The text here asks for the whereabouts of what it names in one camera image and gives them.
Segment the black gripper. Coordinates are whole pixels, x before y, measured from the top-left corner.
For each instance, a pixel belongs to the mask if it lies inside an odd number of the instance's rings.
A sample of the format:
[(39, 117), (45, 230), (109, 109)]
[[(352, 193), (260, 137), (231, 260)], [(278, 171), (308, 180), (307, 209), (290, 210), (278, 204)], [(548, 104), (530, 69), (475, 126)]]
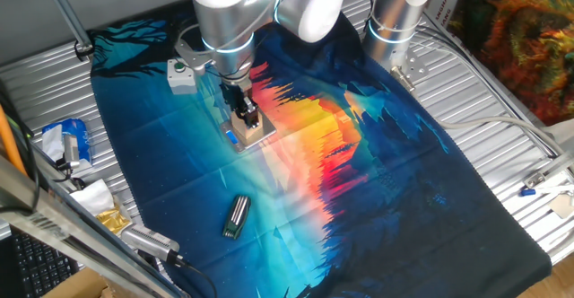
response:
[(258, 106), (252, 101), (251, 86), (243, 88), (240, 85), (233, 85), (228, 81), (223, 81), (220, 87), (225, 103), (230, 106), (230, 110), (238, 118), (243, 118), (247, 128), (258, 127), (259, 110)]

